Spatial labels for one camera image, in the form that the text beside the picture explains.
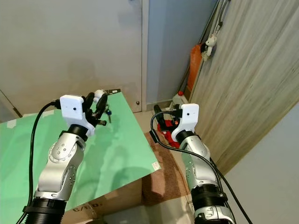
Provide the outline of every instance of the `keys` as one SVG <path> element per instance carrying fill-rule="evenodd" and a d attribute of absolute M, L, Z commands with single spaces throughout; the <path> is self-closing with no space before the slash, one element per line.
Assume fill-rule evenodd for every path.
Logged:
<path fill-rule="evenodd" d="M 107 109 L 106 110 L 106 114 L 108 115 L 108 120 L 109 120 L 109 123 L 111 123 L 111 110 Z"/>

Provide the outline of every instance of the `floor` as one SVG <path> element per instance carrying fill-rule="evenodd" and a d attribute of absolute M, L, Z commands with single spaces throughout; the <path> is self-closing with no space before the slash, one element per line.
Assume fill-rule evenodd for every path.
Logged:
<path fill-rule="evenodd" d="M 153 111 L 134 113 L 143 133 L 150 131 L 150 119 L 153 114 Z M 172 154 L 185 175 L 181 153 L 172 152 Z M 107 224 L 191 224 L 194 223 L 191 201 L 191 196 L 187 195 L 150 207 L 141 205 L 104 216 L 104 220 Z"/>

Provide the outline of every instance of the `white door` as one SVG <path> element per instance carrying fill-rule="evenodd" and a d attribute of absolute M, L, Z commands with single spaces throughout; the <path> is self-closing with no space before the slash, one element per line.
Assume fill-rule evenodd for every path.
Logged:
<path fill-rule="evenodd" d="M 0 0 L 0 30 L 0 89 L 20 113 L 115 88 L 141 110 L 140 0 Z"/>

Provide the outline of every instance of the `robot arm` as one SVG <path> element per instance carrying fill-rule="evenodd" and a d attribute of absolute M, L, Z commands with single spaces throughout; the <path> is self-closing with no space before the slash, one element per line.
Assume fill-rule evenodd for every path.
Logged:
<path fill-rule="evenodd" d="M 180 149 L 201 155 L 210 161 L 210 151 L 195 135 L 194 128 L 198 121 L 199 106 L 184 104 L 182 117 L 178 127 L 171 137 L 180 143 Z M 195 224 L 235 224 L 234 218 L 227 205 L 227 197 L 220 190 L 217 177 L 202 159 L 190 154 L 182 153 L 186 166 L 186 179 L 194 206 Z"/>
<path fill-rule="evenodd" d="M 93 101 L 96 111 L 90 109 Z M 49 150 L 48 162 L 42 171 L 38 186 L 30 206 L 24 207 L 27 213 L 26 224 L 59 224 L 64 214 L 76 180 L 76 171 L 83 160 L 85 142 L 94 135 L 97 124 L 107 104 L 104 91 L 90 93 L 86 98 L 64 95 L 60 98 L 62 116 L 69 126 L 62 131 L 59 139 Z"/>

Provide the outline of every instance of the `red object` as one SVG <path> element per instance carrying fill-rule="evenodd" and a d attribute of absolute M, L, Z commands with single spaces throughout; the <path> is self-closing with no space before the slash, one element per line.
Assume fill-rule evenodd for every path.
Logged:
<path fill-rule="evenodd" d="M 165 120 L 165 124 L 166 124 L 167 127 L 171 127 L 172 126 L 171 120 Z M 171 138 L 171 132 L 170 131 L 161 131 L 160 124 L 158 124 L 157 127 L 158 127 L 158 131 L 161 132 L 162 135 L 164 135 L 164 137 L 166 138 L 166 140 L 168 141 L 168 143 L 172 147 L 179 148 L 179 143 L 172 140 L 172 138 Z"/>

